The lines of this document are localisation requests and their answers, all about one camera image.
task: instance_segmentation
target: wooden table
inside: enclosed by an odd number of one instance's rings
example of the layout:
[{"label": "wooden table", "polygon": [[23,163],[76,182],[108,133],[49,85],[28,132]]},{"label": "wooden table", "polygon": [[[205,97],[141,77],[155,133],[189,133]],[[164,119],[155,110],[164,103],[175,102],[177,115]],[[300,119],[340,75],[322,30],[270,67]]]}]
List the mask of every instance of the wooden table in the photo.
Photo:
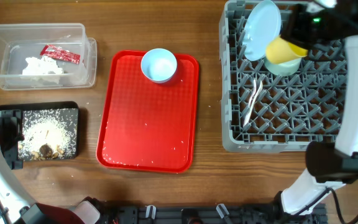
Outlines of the wooden table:
[{"label": "wooden table", "polygon": [[[82,113],[75,160],[26,162],[14,173],[40,203],[59,207],[91,196],[122,204],[230,205],[269,202],[305,168],[303,152],[233,154],[222,147],[218,22],[225,1],[78,2],[0,4],[0,24],[80,22],[98,43],[97,80],[90,89],[3,91],[0,105],[72,100]],[[110,62],[120,50],[165,48],[194,56],[200,88],[193,165],[184,174],[109,170],[95,158]],[[358,181],[338,190],[342,212],[358,212]],[[332,197],[330,223],[339,223]]]}]

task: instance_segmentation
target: white bowl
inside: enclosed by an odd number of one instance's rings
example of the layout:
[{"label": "white bowl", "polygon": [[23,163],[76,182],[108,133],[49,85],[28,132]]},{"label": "white bowl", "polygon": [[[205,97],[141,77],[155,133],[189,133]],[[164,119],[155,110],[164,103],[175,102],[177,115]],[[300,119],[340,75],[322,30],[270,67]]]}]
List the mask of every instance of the white bowl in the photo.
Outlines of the white bowl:
[{"label": "white bowl", "polygon": [[289,62],[284,62],[280,64],[273,64],[265,58],[265,67],[274,75],[281,75],[283,77],[294,74],[298,71],[302,58],[297,58]]},{"label": "white bowl", "polygon": [[143,74],[155,83],[165,83],[171,79],[177,66],[173,53],[165,49],[148,51],[140,63]]}]

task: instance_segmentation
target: dish rack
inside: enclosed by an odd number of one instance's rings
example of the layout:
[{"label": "dish rack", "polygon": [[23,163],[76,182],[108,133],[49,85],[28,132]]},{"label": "dish rack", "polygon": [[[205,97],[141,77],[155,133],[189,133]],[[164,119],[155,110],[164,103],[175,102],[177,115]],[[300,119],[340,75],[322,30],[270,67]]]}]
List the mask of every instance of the dish rack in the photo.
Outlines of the dish rack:
[{"label": "dish rack", "polygon": [[[230,0],[219,21],[219,57],[222,63],[221,101],[223,146],[230,152],[304,151],[310,141],[334,142],[341,127],[346,93],[347,62],[339,40],[325,53],[314,50],[313,62],[302,59],[299,70],[289,77],[271,74],[264,60],[250,62],[244,56],[244,25],[260,1]],[[277,1],[282,27],[295,4]],[[262,80],[251,118],[248,99],[252,81]]]}]

